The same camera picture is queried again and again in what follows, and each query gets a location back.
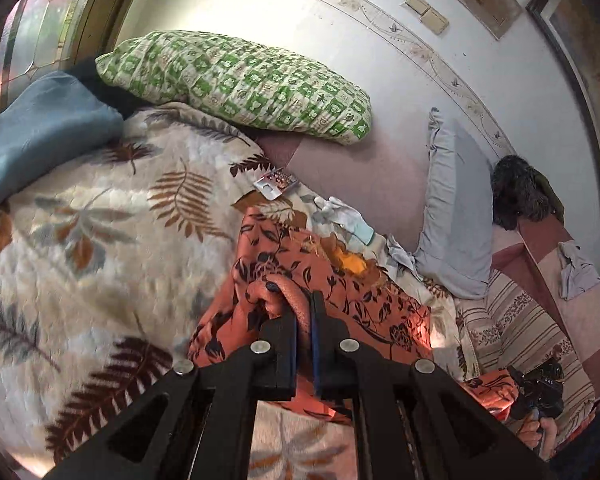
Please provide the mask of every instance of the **white pillowcase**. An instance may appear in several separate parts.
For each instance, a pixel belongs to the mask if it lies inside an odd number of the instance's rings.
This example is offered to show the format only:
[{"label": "white pillowcase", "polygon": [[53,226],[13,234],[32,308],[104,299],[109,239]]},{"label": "white pillowcase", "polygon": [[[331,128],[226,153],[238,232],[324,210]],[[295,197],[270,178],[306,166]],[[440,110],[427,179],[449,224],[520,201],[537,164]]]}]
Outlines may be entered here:
[{"label": "white pillowcase", "polygon": [[457,298],[478,300],[487,293],[491,268],[491,167],[458,121],[445,121],[436,108],[430,118],[429,181],[416,268]]}]

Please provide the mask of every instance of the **blue towel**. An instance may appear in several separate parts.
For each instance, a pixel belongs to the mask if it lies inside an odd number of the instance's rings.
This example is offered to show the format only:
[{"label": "blue towel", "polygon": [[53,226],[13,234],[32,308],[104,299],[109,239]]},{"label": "blue towel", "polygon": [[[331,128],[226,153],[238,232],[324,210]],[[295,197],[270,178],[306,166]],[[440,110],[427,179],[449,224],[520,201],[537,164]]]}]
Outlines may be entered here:
[{"label": "blue towel", "polygon": [[0,114],[0,204],[48,171],[122,135],[122,116],[52,72]]}]

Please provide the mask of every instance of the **human hand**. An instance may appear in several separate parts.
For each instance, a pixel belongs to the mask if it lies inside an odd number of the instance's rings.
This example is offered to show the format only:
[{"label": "human hand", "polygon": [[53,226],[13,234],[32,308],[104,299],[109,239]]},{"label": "human hand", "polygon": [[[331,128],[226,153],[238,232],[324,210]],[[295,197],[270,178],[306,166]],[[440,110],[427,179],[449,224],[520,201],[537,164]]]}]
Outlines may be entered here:
[{"label": "human hand", "polygon": [[542,460],[549,460],[554,452],[555,440],[558,435],[555,420],[547,417],[541,418],[540,421],[533,420],[533,415],[529,413],[518,430],[517,436],[529,449],[535,449],[542,439],[542,433],[538,433],[538,428],[544,430],[544,442],[539,456]]}]

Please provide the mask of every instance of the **yellow object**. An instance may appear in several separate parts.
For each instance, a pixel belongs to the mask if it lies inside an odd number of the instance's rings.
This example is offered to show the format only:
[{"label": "yellow object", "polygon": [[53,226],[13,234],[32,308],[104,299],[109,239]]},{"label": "yellow object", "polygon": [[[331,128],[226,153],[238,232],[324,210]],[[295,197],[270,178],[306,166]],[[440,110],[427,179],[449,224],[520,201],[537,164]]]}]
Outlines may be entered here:
[{"label": "yellow object", "polygon": [[349,253],[349,251],[345,252],[341,248],[336,247],[333,255],[340,261],[342,269],[346,269],[356,275],[362,274],[366,270],[366,261],[359,254]]}]

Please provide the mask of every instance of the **green patterned pillow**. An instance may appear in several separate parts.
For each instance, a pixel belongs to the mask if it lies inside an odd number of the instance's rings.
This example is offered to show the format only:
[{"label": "green patterned pillow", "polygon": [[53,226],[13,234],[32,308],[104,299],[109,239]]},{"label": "green patterned pillow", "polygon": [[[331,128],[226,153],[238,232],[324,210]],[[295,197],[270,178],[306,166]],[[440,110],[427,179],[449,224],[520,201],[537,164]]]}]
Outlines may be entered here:
[{"label": "green patterned pillow", "polygon": [[371,124],[368,94],[323,64],[222,34],[151,32],[96,66],[104,82],[149,102],[186,102],[236,124],[341,144],[362,139]]}]

